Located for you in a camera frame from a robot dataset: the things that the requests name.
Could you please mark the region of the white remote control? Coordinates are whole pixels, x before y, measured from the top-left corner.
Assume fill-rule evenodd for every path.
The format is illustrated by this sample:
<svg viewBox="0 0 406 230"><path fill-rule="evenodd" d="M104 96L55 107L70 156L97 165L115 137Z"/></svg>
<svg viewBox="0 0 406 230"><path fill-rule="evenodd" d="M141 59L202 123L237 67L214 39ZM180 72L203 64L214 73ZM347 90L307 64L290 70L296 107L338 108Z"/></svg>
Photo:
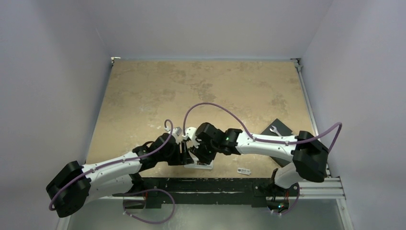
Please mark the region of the white remote control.
<svg viewBox="0 0 406 230"><path fill-rule="evenodd" d="M193 164L184 165L184 168L199 169L199 170L212 170L213 169L213 163L205 164L205 163L201 163L199 161L196 161Z"/></svg>

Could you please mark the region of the white battery cover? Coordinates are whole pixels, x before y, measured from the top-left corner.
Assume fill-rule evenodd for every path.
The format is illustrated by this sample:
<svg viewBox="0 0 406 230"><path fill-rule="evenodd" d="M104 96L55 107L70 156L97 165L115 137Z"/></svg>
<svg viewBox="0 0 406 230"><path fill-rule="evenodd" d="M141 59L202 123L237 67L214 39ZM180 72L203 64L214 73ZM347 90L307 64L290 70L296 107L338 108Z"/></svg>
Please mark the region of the white battery cover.
<svg viewBox="0 0 406 230"><path fill-rule="evenodd" d="M237 173L242 175L251 175L251 170L245 168L238 168Z"/></svg>

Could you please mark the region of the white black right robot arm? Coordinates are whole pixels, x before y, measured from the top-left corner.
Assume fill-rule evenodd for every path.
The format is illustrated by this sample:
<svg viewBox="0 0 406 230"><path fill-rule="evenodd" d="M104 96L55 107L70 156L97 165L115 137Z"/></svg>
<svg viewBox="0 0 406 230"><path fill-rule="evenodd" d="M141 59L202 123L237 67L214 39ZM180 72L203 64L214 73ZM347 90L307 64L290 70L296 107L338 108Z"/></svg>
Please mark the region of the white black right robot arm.
<svg viewBox="0 0 406 230"><path fill-rule="evenodd" d="M269 189L275 195L303 180L322 183L327 175L329 150L307 131L300 131L297 136L266 136L236 128L222 131L205 122L198 128L187 128L184 133L193 143L193 154L206 164L210 164L218 153L258 154L287 161L288 164L277 169L269 181Z"/></svg>

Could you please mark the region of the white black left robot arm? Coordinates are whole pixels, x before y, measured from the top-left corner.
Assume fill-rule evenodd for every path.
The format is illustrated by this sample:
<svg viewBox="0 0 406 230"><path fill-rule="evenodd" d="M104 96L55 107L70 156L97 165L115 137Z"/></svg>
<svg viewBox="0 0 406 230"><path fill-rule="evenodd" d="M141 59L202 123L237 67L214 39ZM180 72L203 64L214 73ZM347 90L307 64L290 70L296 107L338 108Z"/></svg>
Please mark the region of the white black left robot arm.
<svg viewBox="0 0 406 230"><path fill-rule="evenodd" d="M48 208L64 218L104 196L146 193L140 172L154 168L159 162L169 166L192 164L186 145L190 140L188 136L179 138L163 133L155 141L107 161L84 165L71 161L46 186L51 199Z"/></svg>

